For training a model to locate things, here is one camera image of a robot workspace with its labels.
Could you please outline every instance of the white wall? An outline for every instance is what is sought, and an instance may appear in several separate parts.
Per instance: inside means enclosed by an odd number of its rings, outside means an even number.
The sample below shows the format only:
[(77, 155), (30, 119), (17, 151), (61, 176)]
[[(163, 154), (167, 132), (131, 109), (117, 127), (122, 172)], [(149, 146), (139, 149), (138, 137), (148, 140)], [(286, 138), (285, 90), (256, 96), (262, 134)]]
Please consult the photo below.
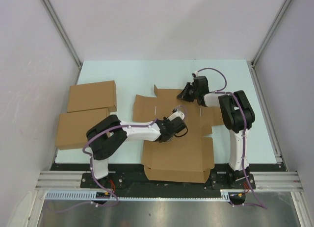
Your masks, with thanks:
[(0, 0), (0, 226), (33, 190), (78, 70), (40, 0)]
[(290, 170), (314, 210), (314, 0), (295, 0), (257, 64)]
[(51, 0), (82, 60), (252, 60), (284, 0)]

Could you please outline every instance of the reflective floor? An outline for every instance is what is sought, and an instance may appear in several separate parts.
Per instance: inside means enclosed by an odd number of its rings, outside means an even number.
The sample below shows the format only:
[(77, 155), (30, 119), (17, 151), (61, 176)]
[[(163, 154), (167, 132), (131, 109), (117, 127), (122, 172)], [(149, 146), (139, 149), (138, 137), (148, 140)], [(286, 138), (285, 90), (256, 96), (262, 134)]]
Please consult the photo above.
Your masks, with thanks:
[[(299, 227), (290, 193), (259, 193), (268, 210), (232, 208), (226, 202), (121, 202), (114, 207), (90, 204), (62, 214), (81, 201), (45, 201), (39, 227)], [(253, 202), (249, 194), (246, 202)]]

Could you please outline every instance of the white table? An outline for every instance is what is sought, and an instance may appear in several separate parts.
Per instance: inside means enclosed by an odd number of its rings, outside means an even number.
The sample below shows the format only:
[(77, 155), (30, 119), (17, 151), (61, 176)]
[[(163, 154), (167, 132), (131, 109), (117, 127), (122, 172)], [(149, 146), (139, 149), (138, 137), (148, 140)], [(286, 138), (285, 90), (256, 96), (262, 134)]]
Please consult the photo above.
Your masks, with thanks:
[[(227, 78), (226, 91), (244, 90), (256, 120), (248, 137), (248, 161), (255, 164), (276, 163), (262, 111), (246, 60), (162, 60), (162, 61), (85, 61), (78, 84), (115, 80), (117, 86), (116, 114), (123, 121), (132, 121), (135, 95), (153, 97), (154, 84), (158, 88), (183, 89), (192, 81), (192, 73), (198, 69), (219, 69)], [(220, 74), (206, 70), (202, 72), (209, 80), (209, 90), (224, 85)], [(230, 136), (224, 126), (212, 128), (215, 163), (228, 163)], [(110, 163), (138, 164), (141, 162), (143, 141), (124, 143), (110, 157)], [(89, 157), (81, 149), (58, 151), (56, 163), (88, 163)]]

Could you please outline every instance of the cardboard box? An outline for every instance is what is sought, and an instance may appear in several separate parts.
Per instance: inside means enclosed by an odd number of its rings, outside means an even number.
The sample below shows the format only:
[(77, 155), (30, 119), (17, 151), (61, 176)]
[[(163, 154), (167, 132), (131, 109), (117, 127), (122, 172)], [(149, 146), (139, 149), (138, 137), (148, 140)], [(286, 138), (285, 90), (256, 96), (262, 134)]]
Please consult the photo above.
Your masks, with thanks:
[(67, 112), (108, 108), (117, 111), (116, 84), (114, 81), (103, 81), (70, 87)]
[(156, 98), (136, 95), (135, 122), (168, 117), (178, 105), (187, 108), (187, 135), (173, 137), (165, 143), (144, 141), (142, 164), (149, 180), (205, 183), (214, 168), (214, 156), (212, 138), (203, 136), (212, 133), (212, 126), (223, 124), (220, 108), (200, 107), (197, 102), (178, 100), (176, 97), (180, 92), (155, 86)]
[(60, 150), (83, 148), (87, 131), (107, 116), (107, 108), (60, 114), (55, 146)]

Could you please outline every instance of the white panel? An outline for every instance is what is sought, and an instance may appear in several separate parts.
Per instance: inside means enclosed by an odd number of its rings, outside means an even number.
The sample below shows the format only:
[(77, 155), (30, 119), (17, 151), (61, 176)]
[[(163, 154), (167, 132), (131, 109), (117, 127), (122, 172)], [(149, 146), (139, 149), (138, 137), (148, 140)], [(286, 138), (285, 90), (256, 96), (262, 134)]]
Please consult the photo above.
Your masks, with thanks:
[(251, 60), (284, 0), (51, 0), (82, 60)]
[(0, 226), (52, 157), (77, 69), (40, 0), (0, 0)]
[[(183, 89), (192, 81), (192, 73), (204, 67), (221, 70), (228, 80), (226, 91), (244, 90), (256, 115), (248, 138), (248, 161), (250, 163), (276, 163), (268, 137), (251, 75), (245, 60), (166, 60), (166, 61), (85, 61), (78, 84), (115, 80), (117, 86), (117, 114), (120, 120), (131, 122), (135, 95), (154, 97), (154, 84), (158, 88)], [(221, 75), (203, 71), (209, 89), (224, 85)], [(213, 126), (212, 135), (215, 163), (228, 163), (230, 135), (225, 126)], [(129, 141), (109, 158), (109, 163), (140, 163), (143, 141)], [(57, 163), (89, 163), (89, 156), (82, 149), (62, 150), (57, 154)]]
[(314, 0), (295, 0), (257, 65), (284, 158), (314, 210)]

